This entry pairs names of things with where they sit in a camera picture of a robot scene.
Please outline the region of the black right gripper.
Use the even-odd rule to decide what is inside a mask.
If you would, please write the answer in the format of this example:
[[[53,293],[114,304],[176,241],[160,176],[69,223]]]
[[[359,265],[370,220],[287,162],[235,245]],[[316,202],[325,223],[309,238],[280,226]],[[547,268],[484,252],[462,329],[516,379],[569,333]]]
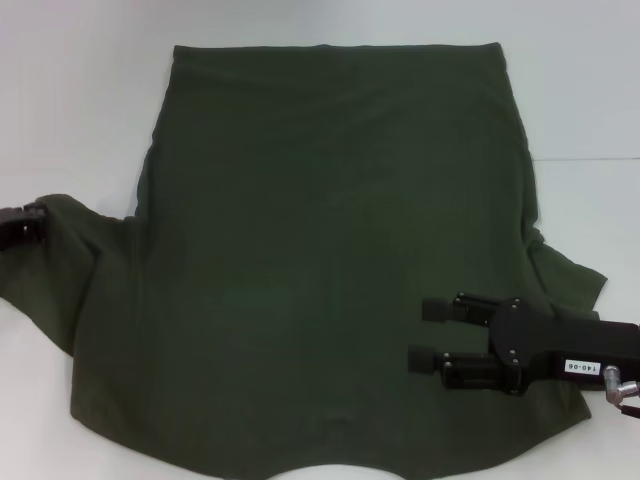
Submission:
[[[524,393],[531,383],[566,380],[603,385],[608,396],[639,394],[639,327],[631,323],[554,317],[522,301],[504,303],[458,293],[422,301],[421,320],[489,327],[490,350],[438,353],[408,348],[410,373],[438,374],[447,389]]]

